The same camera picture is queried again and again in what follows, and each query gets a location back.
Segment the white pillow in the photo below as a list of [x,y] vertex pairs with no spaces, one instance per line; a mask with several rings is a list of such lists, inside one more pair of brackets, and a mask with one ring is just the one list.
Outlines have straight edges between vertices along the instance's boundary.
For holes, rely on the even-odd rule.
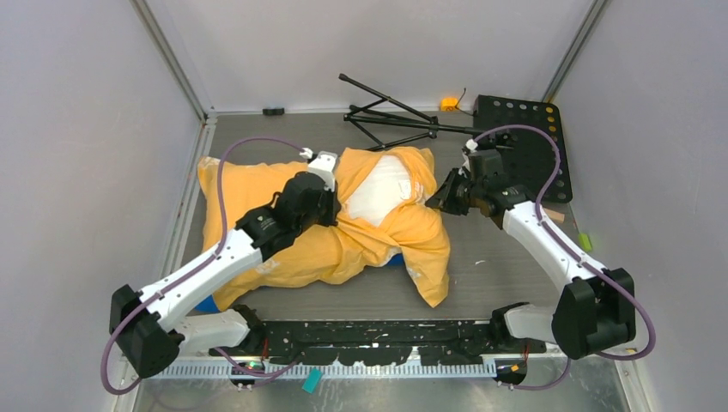
[[412,194],[413,186],[404,164],[396,156],[384,155],[347,200],[347,214],[379,227]]

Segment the yellow printed pillowcase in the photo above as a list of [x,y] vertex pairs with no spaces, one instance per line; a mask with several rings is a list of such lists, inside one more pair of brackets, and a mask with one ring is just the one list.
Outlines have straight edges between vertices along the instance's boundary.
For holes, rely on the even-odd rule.
[[[396,156],[404,164],[413,194],[374,227],[349,217],[346,202],[384,155]],[[206,200],[202,248],[214,246],[236,219],[269,202],[289,179],[305,169],[301,161],[234,165],[203,157],[197,163],[198,183]],[[393,255],[402,253],[417,292],[429,306],[436,307],[449,292],[451,244],[440,212],[425,206],[438,188],[434,171],[434,154],[428,148],[395,147],[381,152],[345,149],[335,171],[342,206],[338,224],[309,228],[289,248],[218,288],[212,293],[214,302],[225,311],[239,297],[260,287],[302,288],[316,281],[342,284],[366,267],[382,267]]]

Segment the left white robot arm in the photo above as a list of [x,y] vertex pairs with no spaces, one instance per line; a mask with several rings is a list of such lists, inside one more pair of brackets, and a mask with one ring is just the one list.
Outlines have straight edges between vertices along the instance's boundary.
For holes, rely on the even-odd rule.
[[234,347],[256,354],[263,332],[236,310],[192,321],[188,313],[237,275],[289,248],[314,225],[336,225],[341,208],[333,172],[296,173],[270,202],[248,210],[220,242],[180,270],[139,291],[124,285],[111,298],[112,342],[141,379],[169,367],[186,349]]

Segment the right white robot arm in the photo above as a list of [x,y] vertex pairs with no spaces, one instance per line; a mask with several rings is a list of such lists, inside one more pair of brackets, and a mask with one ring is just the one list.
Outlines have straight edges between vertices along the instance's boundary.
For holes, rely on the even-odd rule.
[[570,359],[604,352],[634,340],[636,317],[630,298],[634,280],[624,269],[608,270],[588,256],[515,183],[494,149],[478,150],[453,168],[427,207],[449,215],[477,209],[517,240],[536,260],[560,296],[553,307],[518,302],[492,313],[490,341],[512,352],[524,339],[556,344]]

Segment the black folded tripod stand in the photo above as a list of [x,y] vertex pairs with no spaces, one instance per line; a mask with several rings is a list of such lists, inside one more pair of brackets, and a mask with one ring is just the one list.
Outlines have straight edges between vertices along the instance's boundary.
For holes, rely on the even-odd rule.
[[[343,121],[352,124],[356,129],[370,138],[374,145],[369,148],[370,151],[381,151],[387,148],[404,145],[405,143],[416,142],[422,139],[436,139],[441,132],[457,133],[469,136],[478,136],[485,130],[476,129],[474,127],[456,126],[451,124],[442,124],[436,115],[427,115],[408,106],[403,102],[392,98],[390,95],[383,94],[380,91],[369,87],[368,85],[358,82],[357,80],[340,73],[337,77],[340,81],[348,83],[360,90],[373,95],[376,100],[364,106],[350,105],[349,110],[343,114]],[[396,114],[394,112],[382,112],[375,110],[384,103],[391,103],[396,108],[403,109],[408,116]],[[384,142],[369,131],[366,124],[377,124],[384,126],[400,127],[405,129],[419,130],[419,133],[401,138],[392,142]]]

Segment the black perforated metal plate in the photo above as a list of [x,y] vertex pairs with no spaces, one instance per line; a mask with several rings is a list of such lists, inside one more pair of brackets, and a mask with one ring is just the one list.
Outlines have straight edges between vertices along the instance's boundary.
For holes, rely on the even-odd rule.
[[510,128],[485,136],[479,141],[484,148],[501,153],[503,167],[514,183],[525,185],[537,194],[555,166],[555,145],[560,154],[560,167],[555,179],[544,192],[545,203],[570,203],[573,190],[568,170],[567,150],[558,107],[540,101],[515,100],[507,97],[478,95],[473,104],[473,126],[482,131],[504,125],[522,124],[541,130],[549,140],[533,130]]

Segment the orange tape roll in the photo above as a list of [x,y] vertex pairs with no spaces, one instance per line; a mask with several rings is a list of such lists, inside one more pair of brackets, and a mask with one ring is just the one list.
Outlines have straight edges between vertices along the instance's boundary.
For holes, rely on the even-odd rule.
[[453,112],[459,110],[459,98],[447,97],[440,101],[441,112]]

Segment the wooden block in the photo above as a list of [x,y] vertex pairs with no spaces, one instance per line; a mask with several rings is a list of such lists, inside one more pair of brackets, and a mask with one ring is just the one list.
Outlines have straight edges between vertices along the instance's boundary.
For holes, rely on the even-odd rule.
[[563,224],[565,222],[565,220],[566,220],[566,215],[564,213],[562,213],[562,212],[559,212],[559,211],[556,211],[556,210],[552,210],[552,209],[548,209],[548,208],[544,208],[543,209],[543,212],[544,212],[544,214],[546,216],[548,216],[548,218],[551,221],[553,221],[553,222],[555,222],[557,224]]

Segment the blue cloth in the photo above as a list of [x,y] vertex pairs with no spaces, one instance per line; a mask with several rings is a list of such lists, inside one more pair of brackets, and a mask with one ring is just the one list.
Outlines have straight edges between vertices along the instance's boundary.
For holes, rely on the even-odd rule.
[[[386,266],[402,266],[404,265],[404,259],[402,253],[397,253],[393,255],[386,263]],[[213,296],[209,295],[205,299],[203,299],[200,303],[198,303],[194,309],[198,312],[202,313],[218,313],[220,312],[220,309],[214,302]]]

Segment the green block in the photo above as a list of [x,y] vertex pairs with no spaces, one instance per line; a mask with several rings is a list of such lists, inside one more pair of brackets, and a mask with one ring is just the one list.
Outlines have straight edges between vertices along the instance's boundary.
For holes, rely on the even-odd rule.
[[578,234],[579,246],[584,252],[591,252],[593,250],[592,243],[587,233]]

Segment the teal tape piece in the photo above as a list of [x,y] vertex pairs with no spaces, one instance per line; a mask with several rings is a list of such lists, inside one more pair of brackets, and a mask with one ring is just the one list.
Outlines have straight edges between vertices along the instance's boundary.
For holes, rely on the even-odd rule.
[[316,367],[312,368],[310,373],[308,373],[308,375],[306,376],[306,379],[301,386],[301,389],[308,394],[313,394],[316,391],[323,376],[324,374],[320,369]]

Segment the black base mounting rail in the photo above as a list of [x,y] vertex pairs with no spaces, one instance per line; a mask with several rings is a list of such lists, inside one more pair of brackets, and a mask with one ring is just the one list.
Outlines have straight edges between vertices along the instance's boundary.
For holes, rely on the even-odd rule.
[[402,365],[413,354],[424,366],[475,365],[484,355],[543,354],[546,344],[496,335],[482,320],[263,321],[252,337],[223,350],[264,357],[275,365],[367,367]]

